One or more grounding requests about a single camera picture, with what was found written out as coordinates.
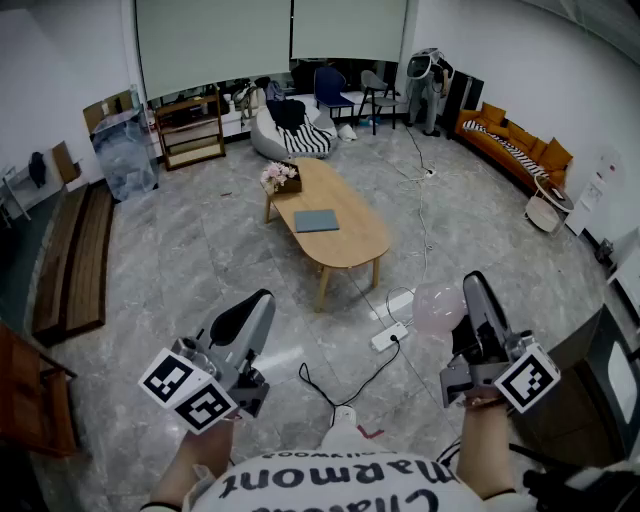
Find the flower pot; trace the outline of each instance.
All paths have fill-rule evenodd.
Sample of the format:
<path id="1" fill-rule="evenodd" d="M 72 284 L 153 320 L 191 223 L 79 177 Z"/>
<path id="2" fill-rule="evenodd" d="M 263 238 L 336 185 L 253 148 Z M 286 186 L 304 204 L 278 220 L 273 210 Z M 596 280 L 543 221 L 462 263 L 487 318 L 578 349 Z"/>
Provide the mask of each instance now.
<path id="1" fill-rule="evenodd" d="M 289 167 L 294 167 L 298 170 L 293 178 L 288 178 L 283 185 L 278 186 L 276 194 L 294 194 L 296 192 L 302 192 L 302 180 L 300 179 L 300 170 L 294 164 L 287 164 Z"/>

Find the oval table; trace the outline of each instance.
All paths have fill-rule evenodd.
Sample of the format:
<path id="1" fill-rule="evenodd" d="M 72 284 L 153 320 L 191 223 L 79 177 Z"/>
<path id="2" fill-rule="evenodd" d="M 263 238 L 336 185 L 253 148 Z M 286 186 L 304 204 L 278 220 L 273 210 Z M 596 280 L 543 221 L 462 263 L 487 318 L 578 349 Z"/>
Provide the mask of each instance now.
<path id="1" fill-rule="evenodd" d="M 348 269 L 373 263 L 373 287 L 380 278 L 380 256 L 389 250 L 389 233 L 365 200 L 328 164 L 314 158 L 296 158 L 302 192 L 267 193 L 265 223 L 271 205 L 275 206 L 300 247 L 322 267 L 315 310 L 322 309 L 332 269 Z M 337 231 L 296 233 L 295 212 L 333 210 Z"/>

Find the wooden board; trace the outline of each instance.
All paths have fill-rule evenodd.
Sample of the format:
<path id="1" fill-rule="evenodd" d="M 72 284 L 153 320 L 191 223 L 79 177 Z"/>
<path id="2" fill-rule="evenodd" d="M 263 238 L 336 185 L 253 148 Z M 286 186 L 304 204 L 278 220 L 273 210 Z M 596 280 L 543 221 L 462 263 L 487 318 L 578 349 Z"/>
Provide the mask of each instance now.
<path id="1" fill-rule="evenodd" d="M 71 267 L 65 335 L 105 324 L 107 255 L 113 197 L 106 183 L 89 189 Z"/>
<path id="2" fill-rule="evenodd" d="M 76 441 L 69 408 L 67 377 L 64 372 L 60 370 L 48 375 L 45 378 L 45 387 L 45 406 L 51 419 L 52 448 L 58 451 L 58 456 L 72 455 L 76 451 Z"/>
<path id="3" fill-rule="evenodd" d="M 53 153 L 53 160 L 58 166 L 58 172 L 60 173 L 62 181 L 71 183 L 80 176 L 78 172 L 79 168 L 71 161 L 69 150 L 64 141 L 53 148 L 51 152 Z"/>
<path id="4" fill-rule="evenodd" d="M 297 158 L 302 192 L 274 194 L 271 202 L 298 240 L 302 250 L 321 265 L 351 268 L 382 256 L 389 249 L 389 233 L 367 203 L 326 163 Z M 294 213 L 334 210 L 338 231 L 296 233 Z"/>
<path id="5" fill-rule="evenodd" d="M 87 186 L 62 199 L 45 254 L 33 311 L 33 336 L 44 345 L 61 341 L 67 307 L 68 280 L 75 248 L 76 224 L 81 216 Z"/>

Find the human arm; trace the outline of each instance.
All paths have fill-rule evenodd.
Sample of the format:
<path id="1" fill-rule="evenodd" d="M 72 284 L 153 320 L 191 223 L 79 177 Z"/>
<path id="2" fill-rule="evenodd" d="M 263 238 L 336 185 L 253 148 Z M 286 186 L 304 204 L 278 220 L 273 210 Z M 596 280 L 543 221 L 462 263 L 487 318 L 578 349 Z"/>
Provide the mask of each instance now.
<path id="1" fill-rule="evenodd" d="M 457 475 L 482 499 L 513 489 L 507 406 L 465 411 Z"/>
<path id="2" fill-rule="evenodd" d="M 176 456 L 151 492 L 150 501 L 181 508 L 184 497 L 197 483 L 193 466 L 206 466 L 218 478 L 227 470 L 232 444 L 231 421 L 220 421 L 200 435 L 188 432 Z"/>

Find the wooden chair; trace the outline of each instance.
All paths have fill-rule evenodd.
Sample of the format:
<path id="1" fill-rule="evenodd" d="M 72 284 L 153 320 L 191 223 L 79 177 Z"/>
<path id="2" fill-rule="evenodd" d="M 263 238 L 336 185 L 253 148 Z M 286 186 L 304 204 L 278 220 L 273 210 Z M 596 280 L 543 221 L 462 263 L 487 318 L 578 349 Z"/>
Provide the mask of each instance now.
<path id="1" fill-rule="evenodd" d="M 0 324 L 0 437 L 45 455 L 72 455 L 67 377 L 76 374 Z"/>

